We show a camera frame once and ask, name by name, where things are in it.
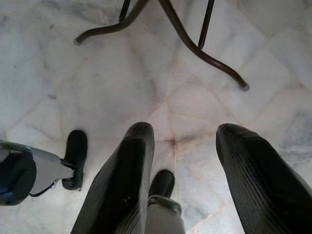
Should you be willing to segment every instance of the brown metal leg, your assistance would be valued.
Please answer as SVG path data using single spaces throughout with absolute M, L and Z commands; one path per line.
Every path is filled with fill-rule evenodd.
M 108 33 L 114 33 L 118 32 L 122 29 L 125 29 L 128 27 L 140 14 L 140 12 L 143 10 L 145 7 L 146 3 L 149 0 L 138 0 L 135 6 L 133 7 L 133 10 L 130 12 L 129 16 L 126 17 L 125 19 L 121 20 L 120 23 L 114 24 L 112 26 L 107 26 L 107 27 L 101 27 L 101 28 L 94 28 L 90 29 L 88 31 L 85 31 L 84 33 L 80 34 L 76 39 L 74 39 L 74 44 L 80 45 L 85 39 L 96 36 L 96 35 L 101 35 L 101 34 L 108 34 Z M 207 55 L 204 53 L 201 49 L 205 43 L 206 39 L 206 34 L 208 31 L 208 25 L 210 21 L 210 16 L 212 13 L 212 8 L 214 4 L 214 0 L 209 0 L 208 6 L 207 6 L 207 11 L 201 31 L 201 35 L 199 38 L 199 43 L 198 46 L 194 44 L 194 42 L 190 39 L 189 35 L 185 31 L 179 17 L 176 14 L 176 11 L 174 7 L 172 6 L 170 0 L 158 0 L 162 8 L 164 9 L 165 13 L 167 14 L 170 22 L 174 26 L 176 32 L 180 36 L 181 40 L 183 43 L 195 54 L 197 55 L 200 59 L 205 61 L 206 63 L 210 64 L 211 66 L 214 66 L 221 71 L 225 72 L 228 74 L 230 77 L 232 77 L 239 85 L 241 90 L 243 91 L 248 91 L 249 90 L 249 85 L 243 80 L 243 78 L 231 67 L 227 66 L 226 64 L 216 60 L 215 58 Z M 128 10 L 128 5 L 130 1 L 125 0 L 124 6 L 123 6 L 123 13 L 121 14 L 122 16 L 125 16 L 125 9 Z
M 86 40 L 89 37 L 102 35 L 102 34 L 108 34 L 108 33 L 114 33 L 114 32 L 121 31 L 122 29 L 125 29 L 137 18 L 137 16 L 143 10 L 143 8 L 145 7 L 148 1 L 149 0 L 138 0 L 135 6 L 133 7 L 132 11 L 129 13 L 129 16 L 125 18 L 124 20 L 122 20 L 120 23 L 107 26 L 107 27 L 94 28 L 94 29 L 87 30 L 74 39 L 74 44 L 80 45 L 84 40 Z
M 239 85 L 239 87 L 243 91 L 249 90 L 249 85 L 243 80 L 243 78 L 231 67 L 225 65 L 224 63 L 214 59 L 213 57 L 207 55 L 204 53 L 200 48 L 198 48 L 194 42 L 190 39 L 189 35 L 185 31 L 179 17 L 176 14 L 176 11 L 174 7 L 172 6 L 171 2 L 169 0 L 158 0 L 164 11 L 166 12 L 170 22 L 174 26 L 176 32 L 180 36 L 181 40 L 184 42 L 184 44 L 200 59 L 204 60 L 206 63 L 210 64 L 211 66 L 214 66 L 221 71 L 228 74 L 230 77 L 232 77 Z

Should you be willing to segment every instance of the black shoe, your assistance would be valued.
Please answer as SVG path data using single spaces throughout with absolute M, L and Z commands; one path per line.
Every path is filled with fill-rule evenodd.
M 81 188 L 83 180 L 83 166 L 87 157 L 87 135 L 81 130 L 72 131 L 67 138 L 65 161 L 76 166 L 74 177 L 62 179 L 62 185 L 67 190 Z
M 160 195 L 170 198 L 175 186 L 175 176 L 168 170 L 161 170 L 157 173 L 151 184 L 148 197 Z

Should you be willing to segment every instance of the foot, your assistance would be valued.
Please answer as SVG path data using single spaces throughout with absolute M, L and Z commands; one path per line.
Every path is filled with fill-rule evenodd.
M 87 157 L 88 141 L 86 134 L 81 130 L 72 131 L 67 138 L 65 161 L 76 166 L 74 177 L 62 179 L 63 187 L 67 190 L 81 188 L 83 180 L 83 167 Z
M 161 170 L 153 179 L 148 196 L 160 195 L 170 198 L 174 186 L 174 174 L 168 170 Z

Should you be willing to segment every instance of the gray pant leg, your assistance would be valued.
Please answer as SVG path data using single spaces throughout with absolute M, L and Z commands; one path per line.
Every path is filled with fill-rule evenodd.
M 145 234 L 185 234 L 179 203 L 163 196 L 149 198 Z

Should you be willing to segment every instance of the marble floor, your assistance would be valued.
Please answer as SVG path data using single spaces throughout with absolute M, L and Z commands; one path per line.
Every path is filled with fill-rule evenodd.
M 173 0 L 197 41 L 207 0 Z M 159 3 L 126 30 L 81 46 L 86 29 L 118 21 L 122 0 L 0 2 L 0 138 L 64 155 L 89 138 L 80 192 L 61 184 L 1 207 L 3 234 L 68 234 L 88 188 L 126 130 L 153 125 L 152 176 L 174 171 L 187 234 L 242 234 L 215 150 L 219 124 L 265 137 L 312 186 L 312 0 L 216 0 L 204 51 L 250 84 L 240 91 L 180 41 Z

